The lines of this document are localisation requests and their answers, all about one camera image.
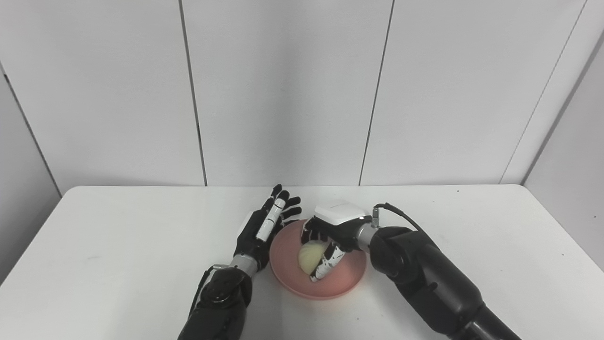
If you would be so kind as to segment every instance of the white table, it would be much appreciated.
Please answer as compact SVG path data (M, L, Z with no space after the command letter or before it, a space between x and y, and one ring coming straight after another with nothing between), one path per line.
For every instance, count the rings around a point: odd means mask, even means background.
M602 339L604 273L515 185L288 188L415 219L523 339ZM245 215L270 188L70 190L0 286L0 339L176 339L202 273L229 263ZM387 212L382 224L404 225ZM254 279L242 339L444 339L382 274L330 301Z

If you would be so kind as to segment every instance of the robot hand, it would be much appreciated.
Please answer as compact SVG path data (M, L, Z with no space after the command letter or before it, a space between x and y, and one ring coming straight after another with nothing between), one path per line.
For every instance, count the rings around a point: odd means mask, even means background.
M302 228L300 241L302 244L310 241L328 241L329 237L331 242L315 270L310 273L310 280L319 281L347 252L361 250L357 242L357 233L359 228L370 222L371 216L366 211L343 200L317 206L315 215L308 219Z
M302 212L298 204L300 198L289 198L281 185L273 188L237 237L231 263L215 264L204 273L178 340L239 339L252 298L252 278L268 264L275 234Z
M380 208L403 217L415 230L379 227ZM397 207L377 204L369 216L351 203L333 201L317 206L304 230L309 237L330 237L342 251L368 252L371 265L395 283L434 331L455 340L520 339L487 308L472 281Z

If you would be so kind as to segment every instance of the black robotic arm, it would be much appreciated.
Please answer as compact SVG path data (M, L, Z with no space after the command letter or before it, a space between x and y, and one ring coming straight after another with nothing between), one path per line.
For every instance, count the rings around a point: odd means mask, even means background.
M378 204L372 216L330 223L330 205L305 227L329 236L345 250L364 250L371 265L395 283L400 294L435 332L454 340L520 340L483 302L480 291L430 239L423 229L391 204ZM379 209L405 218L416 230L379 227ZM334 211L344 209L341 202Z

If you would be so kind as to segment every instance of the pink plate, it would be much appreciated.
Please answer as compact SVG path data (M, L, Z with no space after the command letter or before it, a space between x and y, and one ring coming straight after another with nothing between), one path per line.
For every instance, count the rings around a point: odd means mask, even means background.
M275 236L269 253L272 272L285 288L303 298L327 300L348 293L365 273L365 253L358 250L347 253L325 278L312 282L298 266L298 252L302 247L300 234L304 221L288 225Z

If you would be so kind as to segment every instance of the robot finger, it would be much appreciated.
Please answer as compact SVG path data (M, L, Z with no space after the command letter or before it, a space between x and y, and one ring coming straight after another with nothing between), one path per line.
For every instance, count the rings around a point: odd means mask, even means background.
M287 209L291 206L296 206L296 205L300 204L300 202L302 202L302 199L299 196L292 197L292 198L288 199L288 201L285 203L285 207L283 209Z
M310 273L310 280L317 282L329 274L332 269L340 262L340 260L346 254L345 251L340 249L335 242L330 242L329 246L323 253L323 257L317 264L315 270Z
M281 213L281 219L287 220L291 216L296 216L296 215L300 215L300 214L302 214L302 208L300 208L299 206L295 206L295 207L292 207L292 208L289 208L289 209L283 211Z

